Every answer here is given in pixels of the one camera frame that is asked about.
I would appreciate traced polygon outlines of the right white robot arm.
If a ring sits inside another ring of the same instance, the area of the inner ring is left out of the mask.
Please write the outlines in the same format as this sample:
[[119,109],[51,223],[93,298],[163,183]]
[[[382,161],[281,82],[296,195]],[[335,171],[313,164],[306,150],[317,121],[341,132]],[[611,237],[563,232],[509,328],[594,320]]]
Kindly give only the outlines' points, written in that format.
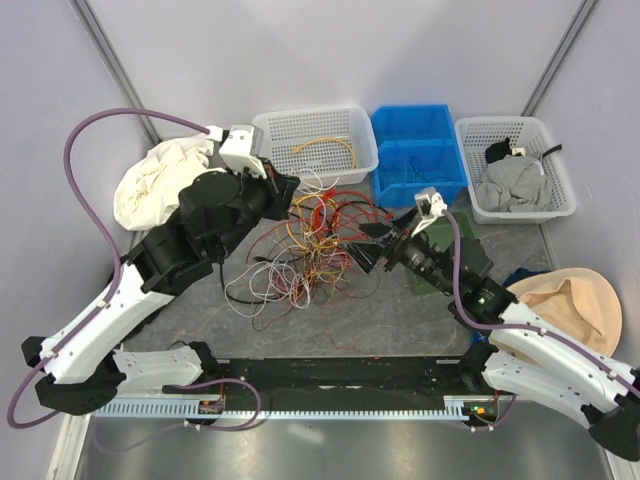
[[584,427],[612,454],[639,459],[639,371],[573,339],[535,313],[489,275],[491,260],[479,241],[461,235],[442,251],[426,233],[432,219],[410,210],[385,223],[364,223],[363,241],[344,249],[366,273],[402,265],[453,298],[456,319],[485,335],[458,368],[467,392],[487,387],[533,400]]

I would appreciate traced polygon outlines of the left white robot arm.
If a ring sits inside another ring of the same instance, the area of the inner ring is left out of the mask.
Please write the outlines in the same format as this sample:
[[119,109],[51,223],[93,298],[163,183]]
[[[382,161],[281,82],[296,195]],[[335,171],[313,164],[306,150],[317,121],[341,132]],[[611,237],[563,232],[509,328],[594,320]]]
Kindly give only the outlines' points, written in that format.
[[119,396],[216,388],[218,364],[208,346],[134,353],[119,344],[140,324],[209,276],[264,219],[288,216],[299,186],[260,153],[252,124],[210,126],[223,166],[198,175],[178,195],[178,207],[126,255],[112,257],[113,277],[78,316],[50,337],[21,346],[33,387],[49,416],[85,415]]

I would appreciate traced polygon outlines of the green plastic tray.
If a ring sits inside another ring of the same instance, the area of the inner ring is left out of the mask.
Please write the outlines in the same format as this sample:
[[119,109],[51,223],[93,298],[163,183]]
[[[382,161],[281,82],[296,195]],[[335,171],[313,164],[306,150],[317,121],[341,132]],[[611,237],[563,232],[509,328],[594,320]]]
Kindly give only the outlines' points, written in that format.
[[[454,212],[453,217],[456,220],[460,235],[462,238],[475,239],[471,222],[464,212]],[[427,230],[426,233],[429,242],[437,247],[440,251],[446,251],[454,242],[454,232],[451,223],[445,218],[436,220]],[[423,278],[409,272],[407,274],[409,287],[414,296],[422,297],[437,293],[437,289],[429,284]]]

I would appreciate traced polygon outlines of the white perforated basket left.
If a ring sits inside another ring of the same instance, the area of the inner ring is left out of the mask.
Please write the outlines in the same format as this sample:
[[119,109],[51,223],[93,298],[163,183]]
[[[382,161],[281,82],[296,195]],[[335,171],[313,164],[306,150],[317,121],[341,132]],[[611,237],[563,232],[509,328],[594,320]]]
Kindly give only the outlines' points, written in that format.
[[353,185],[379,164],[370,118],[358,105],[274,111],[256,115],[260,155],[303,186]]

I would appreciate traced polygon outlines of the white perforated basket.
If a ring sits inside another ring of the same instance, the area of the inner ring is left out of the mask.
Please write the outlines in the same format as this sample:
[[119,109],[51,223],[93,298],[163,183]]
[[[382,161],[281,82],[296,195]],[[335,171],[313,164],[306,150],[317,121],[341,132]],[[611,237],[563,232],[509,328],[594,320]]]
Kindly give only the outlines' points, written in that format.
[[274,111],[256,115],[260,155],[303,186],[353,185],[379,164],[370,118],[358,105]]
[[541,224],[576,211],[560,151],[534,117],[462,118],[455,132],[479,224]]

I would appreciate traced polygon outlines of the blue plastic bin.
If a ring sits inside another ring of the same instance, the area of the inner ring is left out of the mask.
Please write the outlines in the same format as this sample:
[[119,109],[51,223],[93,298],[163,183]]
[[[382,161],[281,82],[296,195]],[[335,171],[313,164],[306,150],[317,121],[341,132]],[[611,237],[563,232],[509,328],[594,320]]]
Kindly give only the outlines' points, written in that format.
[[444,104],[383,106],[371,117],[378,149],[376,204],[402,209],[435,187],[451,205],[468,186],[449,108]]

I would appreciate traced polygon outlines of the cream white cloth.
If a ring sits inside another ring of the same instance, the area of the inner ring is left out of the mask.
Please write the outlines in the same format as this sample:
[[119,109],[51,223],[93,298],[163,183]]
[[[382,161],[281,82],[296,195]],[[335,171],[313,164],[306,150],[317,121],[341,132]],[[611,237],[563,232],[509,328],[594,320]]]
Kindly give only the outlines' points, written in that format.
[[130,167],[113,199],[115,220],[128,231],[147,231],[178,208],[179,193],[209,171],[216,143],[204,135],[164,141]]

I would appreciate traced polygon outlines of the blue cloth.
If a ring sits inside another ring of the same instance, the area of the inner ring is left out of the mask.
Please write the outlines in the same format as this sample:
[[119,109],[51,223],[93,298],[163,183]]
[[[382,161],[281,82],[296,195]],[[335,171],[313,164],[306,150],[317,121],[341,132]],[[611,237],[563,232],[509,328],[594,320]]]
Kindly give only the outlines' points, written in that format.
[[[522,280],[525,280],[537,275],[545,274],[545,273],[549,273],[549,270],[533,271],[533,270],[520,267],[508,275],[508,277],[503,281],[502,286],[507,288]],[[471,334],[472,345],[476,343],[488,343],[488,342],[489,342],[489,339],[488,339],[487,332],[473,332]]]

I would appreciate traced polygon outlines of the grey garment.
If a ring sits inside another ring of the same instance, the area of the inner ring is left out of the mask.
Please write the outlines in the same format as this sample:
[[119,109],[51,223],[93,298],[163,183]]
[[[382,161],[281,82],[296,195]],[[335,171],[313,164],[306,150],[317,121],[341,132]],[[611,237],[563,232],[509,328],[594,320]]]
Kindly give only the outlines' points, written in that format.
[[528,213],[551,209],[552,188],[539,160],[507,156],[487,165],[475,192],[482,210]]

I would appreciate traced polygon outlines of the black sock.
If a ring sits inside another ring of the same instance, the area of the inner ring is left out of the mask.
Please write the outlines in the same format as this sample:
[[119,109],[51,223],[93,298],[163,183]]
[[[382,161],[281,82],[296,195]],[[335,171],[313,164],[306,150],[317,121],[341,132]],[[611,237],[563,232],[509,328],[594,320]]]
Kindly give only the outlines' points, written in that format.
[[487,164],[492,164],[494,162],[503,160],[505,157],[510,156],[511,154],[512,149],[510,145],[510,139],[505,138],[500,142],[491,144],[485,150],[485,161]]

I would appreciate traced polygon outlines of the white perforated basket right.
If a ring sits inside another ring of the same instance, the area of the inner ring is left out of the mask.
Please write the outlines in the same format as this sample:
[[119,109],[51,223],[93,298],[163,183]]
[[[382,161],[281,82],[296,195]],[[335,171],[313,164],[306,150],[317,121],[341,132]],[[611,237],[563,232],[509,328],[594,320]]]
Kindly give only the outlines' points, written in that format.
[[462,118],[455,132],[479,224],[541,224],[576,211],[560,151],[534,117]]

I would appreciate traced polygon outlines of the beige bucket hat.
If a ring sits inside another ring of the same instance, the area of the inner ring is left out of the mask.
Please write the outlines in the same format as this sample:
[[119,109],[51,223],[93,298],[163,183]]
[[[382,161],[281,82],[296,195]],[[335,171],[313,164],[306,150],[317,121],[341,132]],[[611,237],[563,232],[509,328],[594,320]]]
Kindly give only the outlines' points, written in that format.
[[507,280],[506,288],[538,316],[594,351],[611,356],[623,318],[618,295],[600,273],[565,268]]

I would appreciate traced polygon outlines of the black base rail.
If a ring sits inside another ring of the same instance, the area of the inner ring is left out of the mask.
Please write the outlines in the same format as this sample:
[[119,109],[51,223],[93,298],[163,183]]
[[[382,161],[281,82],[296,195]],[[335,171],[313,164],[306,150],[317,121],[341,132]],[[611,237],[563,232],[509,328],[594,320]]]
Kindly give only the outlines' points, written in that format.
[[162,392],[222,392],[232,407],[253,407],[255,398],[246,388],[202,385],[236,378],[259,392],[262,408],[304,410],[431,409],[441,407],[445,396],[494,396],[458,362],[457,357],[434,356],[218,359],[196,380],[196,389],[166,385]]

